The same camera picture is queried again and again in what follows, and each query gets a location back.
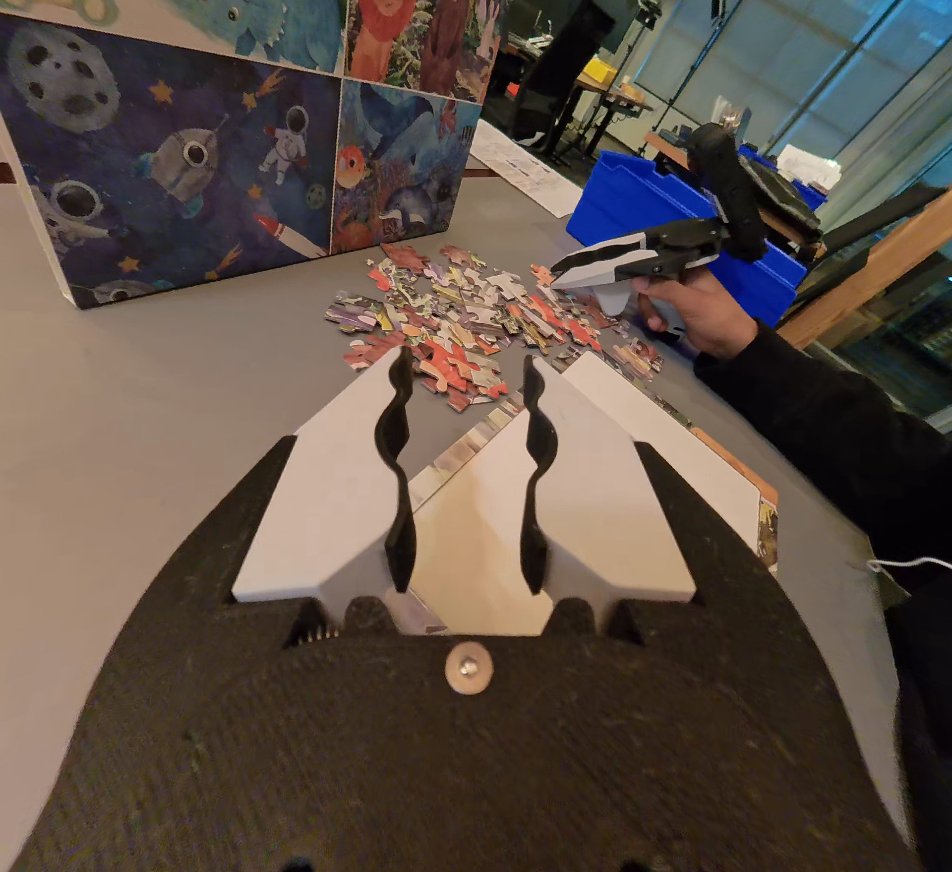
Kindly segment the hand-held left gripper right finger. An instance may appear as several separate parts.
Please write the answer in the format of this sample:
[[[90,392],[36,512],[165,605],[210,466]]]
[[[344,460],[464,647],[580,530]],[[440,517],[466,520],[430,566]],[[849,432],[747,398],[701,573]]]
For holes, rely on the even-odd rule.
[[[533,595],[590,606],[688,603],[696,583],[636,440],[544,360],[524,362],[534,464],[519,556]]]

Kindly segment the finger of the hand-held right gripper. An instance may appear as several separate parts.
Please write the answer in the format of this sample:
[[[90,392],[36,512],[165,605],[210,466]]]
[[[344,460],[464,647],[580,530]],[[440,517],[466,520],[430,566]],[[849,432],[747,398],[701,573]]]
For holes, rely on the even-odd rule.
[[[571,266],[552,266],[552,287],[565,291],[580,290],[593,295],[607,317],[618,317],[637,291],[639,278],[660,276],[657,261],[596,261]]]
[[[565,256],[549,266],[554,278],[622,278],[657,275],[657,250],[645,231],[625,234]]]

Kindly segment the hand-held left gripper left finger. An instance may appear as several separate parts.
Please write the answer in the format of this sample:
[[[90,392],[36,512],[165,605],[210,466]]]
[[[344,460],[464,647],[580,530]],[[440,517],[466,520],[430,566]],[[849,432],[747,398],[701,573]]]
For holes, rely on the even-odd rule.
[[[410,439],[413,357],[393,347],[301,426],[234,580],[237,602],[402,597],[415,524],[399,457]]]

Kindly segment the jigsaw puzzle frame board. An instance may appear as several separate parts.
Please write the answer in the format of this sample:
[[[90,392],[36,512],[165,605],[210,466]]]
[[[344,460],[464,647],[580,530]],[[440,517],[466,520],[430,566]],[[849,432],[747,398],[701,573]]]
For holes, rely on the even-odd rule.
[[[726,526],[729,540],[740,539],[761,565],[776,571],[777,494],[769,485],[596,356],[579,357],[562,375],[636,440],[674,537],[706,505],[716,514],[716,528]],[[411,481],[418,533],[411,588],[387,597],[404,632],[541,632],[555,604],[545,593],[531,594],[519,556],[534,469],[527,431],[516,394]],[[686,562],[688,541],[676,541]],[[591,606],[599,628],[615,606]]]

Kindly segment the pile of jigsaw puzzle pieces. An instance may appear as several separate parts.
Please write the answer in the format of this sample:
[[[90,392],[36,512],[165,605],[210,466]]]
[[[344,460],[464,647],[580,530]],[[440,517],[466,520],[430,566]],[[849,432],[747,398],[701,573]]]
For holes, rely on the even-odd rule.
[[[546,267],[533,264],[526,283],[454,245],[437,259],[409,244],[383,253],[366,260],[376,295],[340,291],[325,312],[349,338],[344,360],[356,372],[403,347],[422,386],[461,413],[510,397],[499,355],[515,344],[561,371],[588,352],[630,380],[651,381],[662,369],[657,348],[627,319],[610,317],[592,293],[557,289]]]

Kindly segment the person's right forearm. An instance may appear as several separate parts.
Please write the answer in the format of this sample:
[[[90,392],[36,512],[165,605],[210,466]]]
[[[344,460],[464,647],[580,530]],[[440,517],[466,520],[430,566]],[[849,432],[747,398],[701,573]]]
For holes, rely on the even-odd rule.
[[[910,593],[950,562],[951,445],[872,381],[760,325],[736,358],[698,356],[696,376],[867,536]]]

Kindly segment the person's right hand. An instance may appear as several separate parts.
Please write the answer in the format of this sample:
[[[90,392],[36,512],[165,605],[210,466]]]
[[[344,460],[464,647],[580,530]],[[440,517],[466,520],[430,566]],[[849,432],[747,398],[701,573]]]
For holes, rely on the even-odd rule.
[[[755,319],[705,267],[686,270],[679,279],[638,276],[630,284],[651,332],[669,332],[669,321],[660,310],[665,304],[678,313],[687,342],[715,360],[738,357],[757,338]]]

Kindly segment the blue plastic bin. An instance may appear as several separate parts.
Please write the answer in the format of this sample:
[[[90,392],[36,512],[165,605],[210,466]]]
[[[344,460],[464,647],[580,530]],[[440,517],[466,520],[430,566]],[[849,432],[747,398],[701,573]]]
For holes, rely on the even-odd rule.
[[[605,152],[566,231],[583,247],[592,247],[649,226],[715,215],[708,196],[676,175],[661,174],[647,159]],[[722,252],[708,267],[749,316],[772,327],[791,306],[806,274],[804,265],[772,243],[758,261],[743,262]]]

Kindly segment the small blue bin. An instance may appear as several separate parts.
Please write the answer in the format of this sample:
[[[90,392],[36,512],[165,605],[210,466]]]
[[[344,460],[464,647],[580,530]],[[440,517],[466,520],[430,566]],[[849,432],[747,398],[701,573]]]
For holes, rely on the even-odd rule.
[[[767,167],[768,169],[783,177],[783,175],[779,172],[777,162],[773,158],[761,154],[751,144],[746,142],[741,143],[739,145],[739,154],[744,155],[754,163]],[[812,211],[816,211],[819,207],[827,202],[828,194],[823,189],[818,189],[813,185],[805,184],[795,177],[788,177],[785,179],[789,184],[792,185],[793,188],[797,190],[803,201]]]

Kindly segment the printed paper sheet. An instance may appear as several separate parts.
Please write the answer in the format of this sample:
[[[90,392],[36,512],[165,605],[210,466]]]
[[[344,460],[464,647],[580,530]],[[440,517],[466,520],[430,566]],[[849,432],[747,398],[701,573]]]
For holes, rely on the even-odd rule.
[[[483,119],[476,126],[470,155],[556,219],[571,216],[582,197],[582,188]]]

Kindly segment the background wooden desk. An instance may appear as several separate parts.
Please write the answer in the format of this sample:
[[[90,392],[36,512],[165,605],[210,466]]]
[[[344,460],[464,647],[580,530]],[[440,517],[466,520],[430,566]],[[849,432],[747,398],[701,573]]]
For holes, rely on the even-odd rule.
[[[598,146],[613,119],[639,118],[654,111],[645,94],[638,89],[631,88],[626,91],[624,85],[616,86],[595,80],[583,72],[575,80],[572,95],[567,103],[571,115],[574,115],[584,92],[596,95],[592,114],[558,154],[559,159],[566,159],[571,152],[576,151],[583,159],[595,161]]]

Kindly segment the wooden beam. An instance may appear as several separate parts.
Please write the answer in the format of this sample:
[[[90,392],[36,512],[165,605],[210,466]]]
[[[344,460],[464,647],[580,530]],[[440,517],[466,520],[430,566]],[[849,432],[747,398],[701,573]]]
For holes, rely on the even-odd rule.
[[[861,270],[799,309],[778,329],[779,335],[803,350],[937,252],[950,238],[951,192],[946,189],[918,215],[875,244]]]

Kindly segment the black office chair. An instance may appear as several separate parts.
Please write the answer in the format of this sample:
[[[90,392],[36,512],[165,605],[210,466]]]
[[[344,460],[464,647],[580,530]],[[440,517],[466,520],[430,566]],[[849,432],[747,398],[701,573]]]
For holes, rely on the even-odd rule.
[[[614,28],[614,19],[595,0],[577,8],[520,83],[508,135],[553,143],[575,81]]]

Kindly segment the person's black clothing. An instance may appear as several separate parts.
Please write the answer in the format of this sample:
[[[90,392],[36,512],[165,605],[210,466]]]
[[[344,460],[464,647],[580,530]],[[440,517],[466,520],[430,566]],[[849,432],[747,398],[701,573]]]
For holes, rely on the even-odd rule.
[[[951,579],[944,569],[887,609],[898,676],[898,737],[925,870],[951,869]]]

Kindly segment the illustrated cardboard puzzle box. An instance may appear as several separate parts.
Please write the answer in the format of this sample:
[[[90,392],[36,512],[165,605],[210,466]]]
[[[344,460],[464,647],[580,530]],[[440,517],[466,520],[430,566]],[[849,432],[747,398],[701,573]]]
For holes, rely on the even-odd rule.
[[[2,144],[81,309],[447,230],[510,0],[1,0]]]

